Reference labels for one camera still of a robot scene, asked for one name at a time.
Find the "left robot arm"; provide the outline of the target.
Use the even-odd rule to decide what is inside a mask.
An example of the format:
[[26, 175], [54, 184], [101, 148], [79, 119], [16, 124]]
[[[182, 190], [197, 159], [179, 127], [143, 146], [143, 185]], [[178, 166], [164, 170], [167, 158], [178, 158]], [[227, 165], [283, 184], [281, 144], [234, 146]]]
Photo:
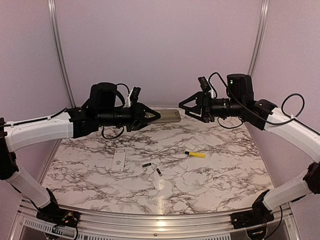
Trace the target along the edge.
[[66, 108], [41, 118], [5, 122], [0, 119], [0, 178], [29, 198], [53, 223], [63, 219], [54, 195], [16, 163], [15, 152], [24, 147], [59, 139], [77, 139], [100, 127], [138, 131], [160, 119], [160, 113], [138, 102], [141, 89], [134, 87], [124, 97], [117, 84], [100, 82], [90, 89], [81, 106]]

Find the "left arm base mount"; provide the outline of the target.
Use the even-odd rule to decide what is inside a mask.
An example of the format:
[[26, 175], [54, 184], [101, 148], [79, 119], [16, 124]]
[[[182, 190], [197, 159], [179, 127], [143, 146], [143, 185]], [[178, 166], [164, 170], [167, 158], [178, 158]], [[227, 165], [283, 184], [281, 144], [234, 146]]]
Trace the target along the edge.
[[80, 213], [78, 211], [60, 208], [54, 213], [43, 213], [38, 211], [36, 218], [58, 226], [75, 228], [78, 226]]

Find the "small white remote control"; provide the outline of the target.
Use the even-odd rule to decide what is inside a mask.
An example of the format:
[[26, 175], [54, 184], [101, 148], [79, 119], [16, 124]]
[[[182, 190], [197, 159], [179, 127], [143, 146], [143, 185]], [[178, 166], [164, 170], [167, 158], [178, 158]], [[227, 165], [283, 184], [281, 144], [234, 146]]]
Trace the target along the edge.
[[181, 121], [180, 113], [177, 109], [157, 109], [160, 118], [152, 121], [152, 124], [179, 123]]

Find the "large white remote control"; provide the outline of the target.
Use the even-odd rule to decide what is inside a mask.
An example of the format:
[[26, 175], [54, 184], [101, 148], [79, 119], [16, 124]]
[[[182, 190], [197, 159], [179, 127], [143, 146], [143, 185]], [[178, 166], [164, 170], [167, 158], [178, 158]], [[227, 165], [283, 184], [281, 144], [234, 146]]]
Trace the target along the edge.
[[126, 149], [117, 148], [112, 160], [111, 170], [114, 172], [123, 172], [126, 162]]

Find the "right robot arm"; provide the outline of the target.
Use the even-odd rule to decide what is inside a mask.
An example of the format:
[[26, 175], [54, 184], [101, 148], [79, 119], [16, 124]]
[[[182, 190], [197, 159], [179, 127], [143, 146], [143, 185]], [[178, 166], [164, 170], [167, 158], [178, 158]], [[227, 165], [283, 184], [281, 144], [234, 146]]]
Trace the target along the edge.
[[295, 202], [309, 194], [320, 192], [320, 133], [299, 121], [296, 115], [285, 113], [283, 107], [265, 100], [255, 100], [252, 78], [247, 74], [234, 73], [222, 83], [227, 98], [218, 94], [209, 79], [199, 77], [201, 91], [178, 104], [185, 114], [203, 123], [218, 119], [238, 117], [262, 131], [281, 137], [307, 154], [312, 163], [307, 170], [283, 185], [266, 190], [252, 204], [247, 219], [258, 224], [273, 209]]

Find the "yellow handled screwdriver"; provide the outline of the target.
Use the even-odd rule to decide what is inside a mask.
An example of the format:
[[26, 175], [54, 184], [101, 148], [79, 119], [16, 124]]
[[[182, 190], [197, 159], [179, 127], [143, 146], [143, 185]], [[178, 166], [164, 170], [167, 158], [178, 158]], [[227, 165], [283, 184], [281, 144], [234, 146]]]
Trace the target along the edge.
[[199, 153], [199, 152], [190, 152], [190, 151], [185, 151], [184, 152], [188, 156], [196, 157], [196, 158], [205, 158], [206, 155], [204, 153]]

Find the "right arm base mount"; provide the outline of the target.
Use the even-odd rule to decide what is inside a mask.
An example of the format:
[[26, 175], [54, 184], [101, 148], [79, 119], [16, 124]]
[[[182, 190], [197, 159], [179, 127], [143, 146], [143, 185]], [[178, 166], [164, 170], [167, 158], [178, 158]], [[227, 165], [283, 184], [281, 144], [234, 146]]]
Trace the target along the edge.
[[273, 213], [270, 211], [261, 212], [253, 209], [232, 213], [230, 218], [235, 230], [266, 224], [275, 219]]

